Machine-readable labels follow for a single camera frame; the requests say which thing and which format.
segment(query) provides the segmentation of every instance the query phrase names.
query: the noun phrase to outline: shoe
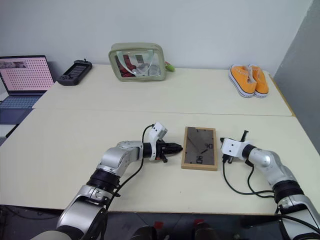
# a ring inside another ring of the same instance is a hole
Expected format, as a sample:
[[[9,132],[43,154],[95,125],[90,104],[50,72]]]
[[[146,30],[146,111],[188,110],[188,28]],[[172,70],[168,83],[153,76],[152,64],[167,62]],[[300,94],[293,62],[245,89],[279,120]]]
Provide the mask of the shoe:
[[[229,78],[242,97],[251,98],[255,94],[257,82],[252,74],[249,74],[246,66],[233,64],[230,67]]]
[[[268,84],[264,72],[260,67],[250,64],[248,66],[249,75],[256,81],[254,96],[257,98],[265,98],[269,93]]]

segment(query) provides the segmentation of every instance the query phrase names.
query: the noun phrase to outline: floor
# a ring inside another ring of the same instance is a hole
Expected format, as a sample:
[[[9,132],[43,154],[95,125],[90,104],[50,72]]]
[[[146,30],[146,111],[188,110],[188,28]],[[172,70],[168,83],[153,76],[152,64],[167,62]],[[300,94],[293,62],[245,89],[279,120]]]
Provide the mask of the floor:
[[[28,240],[54,230],[61,212],[1,206],[0,240]],[[242,227],[245,220],[257,223],[265,218],[261,215],[110,212],[104,239],[130,240],[138,228],[148,225],[156,228],[158,240],[191,240],[192,229],[199,222],[211,225],[221,240],[282,239],[277,222]]]

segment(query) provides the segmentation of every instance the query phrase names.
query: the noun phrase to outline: black cable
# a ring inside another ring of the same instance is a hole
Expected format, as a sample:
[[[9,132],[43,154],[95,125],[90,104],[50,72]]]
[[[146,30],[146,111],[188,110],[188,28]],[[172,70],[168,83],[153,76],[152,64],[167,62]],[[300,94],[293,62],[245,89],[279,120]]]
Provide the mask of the black cable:
[[[49,220],[49,219],[55,219],[58,218],[59,216],[52,216],[52,217],[27,217],[27,216],[22,216],[19,213],[13,211],[12,209],[10,209],[8,206],[4,206],[9,212],[11,212],[12,214],[23,218],[23,219],[29,219],[29,220]]]
[[[154,124],[151,124],[151,125],[147,126],[147,127],[144,129],[144,131],[143,131],[143,133],[142,133],[142,140],[141,140],[141,141],[142,141],[142,146],[144,145],[145,133],[146,133],[147,129],[148,129],[148,128],[152,128],[153,126],[154,126]],[[142,160],[141,160],[141,165],[140,165],[139,169],[138,169],[134,174],[132,174],[130,177],[128,177],[128,178],[117,188],[117,190],[113,193],[113,195],[112,195],[112,197],[111,197],[108,205],[105,207],[106,219],[108,218],[108,214],[107,214],[108,209],[109,209],[112,201],[114,200],[115,196],[118,194],[118,192],[120,191],[120,189],[121,189],[127,182],[129,182],[135,175],[137,175],[137,173],[140,172],[140,170],[142,169],[143,165],[144,165],[144,158],[142,158]],[[103,227],[103,229],[101,230],[101,238],[100,238],[101,240],[104,240],[104,236],[105,236],[106,229],[107,229],[107,222],[108,222],[108,220],[105,220],[104,227]]]
[[[275,214],[275,216],[278,216],[280,218],[283,218],[283,219],[289,219],[291,221],[294,221],[294,222],[297,222],[297,223],[300,223],[302,225],[305,225],[307,226],[308,228],[312,229],[313,231],[317,232],[318,234],[320,234],[320,229],[311,225],[310,223],[306,222],[306,221],[303,221],[301,219],[298,219],[298,218],[295,218],[293,216],[288,216],[288,215],[282,215],[282,214]]]
[[[250,188],[250,190],[251,190],[255,195],[257,195],[257,196],[260,197],[260,198],[263,198],[263,199],[272,198],[272,199],[274,199],[275,196],[273,196],[273,195],[263,196],[263,195],[258,194],[256,191],[254,191],[254,190],[252,189],[252,187],[251,187],[251,185],[250,185],[250,178],[251,178],[252,174],[254,173],[254,170],[255,170],[255,166],[252,166],[251,172],[250,172],[250,174],[249,174],[249,176],[248,176],[248,178],[247,178],[247,181],[246,181],[246,182],[248,183],[248,187]]]
[[[223,177],[224,177],[224,180],[226,182],[226,184],[229,186],[229,188],[231,188],[234,192],[236,192],[237,194],[241,194],[241,195],[256,195],[256,194],[263,194],[263,193],[273,193],[273,191],[271,190],[263,190],[263,191],[255,191],[255,192],[241,192],[241,191],[238,191],[236,189],[234,189],[230,183],[228,182],[227,180],[227,177],[226,177],[226,170],[225,170],[225,162],[222,162],[222,172],[223,172]]]

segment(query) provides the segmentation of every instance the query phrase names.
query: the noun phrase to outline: white wall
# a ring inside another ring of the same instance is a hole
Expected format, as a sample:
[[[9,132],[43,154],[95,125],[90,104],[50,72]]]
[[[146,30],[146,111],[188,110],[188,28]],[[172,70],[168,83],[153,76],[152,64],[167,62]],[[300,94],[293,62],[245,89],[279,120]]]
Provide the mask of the white wall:
[[[176,67],[256,63],[274,74],[311,0],[0,0],[0,55],[109,63],[117,42],[154,42]]]

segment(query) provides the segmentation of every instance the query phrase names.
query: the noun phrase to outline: gray wall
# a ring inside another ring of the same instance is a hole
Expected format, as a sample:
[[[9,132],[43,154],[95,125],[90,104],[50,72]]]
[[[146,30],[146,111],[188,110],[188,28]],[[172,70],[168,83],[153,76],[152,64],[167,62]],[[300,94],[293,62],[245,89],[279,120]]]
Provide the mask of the gray wall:
[[[320,0],[314,0],[275,76],[320,153]]]

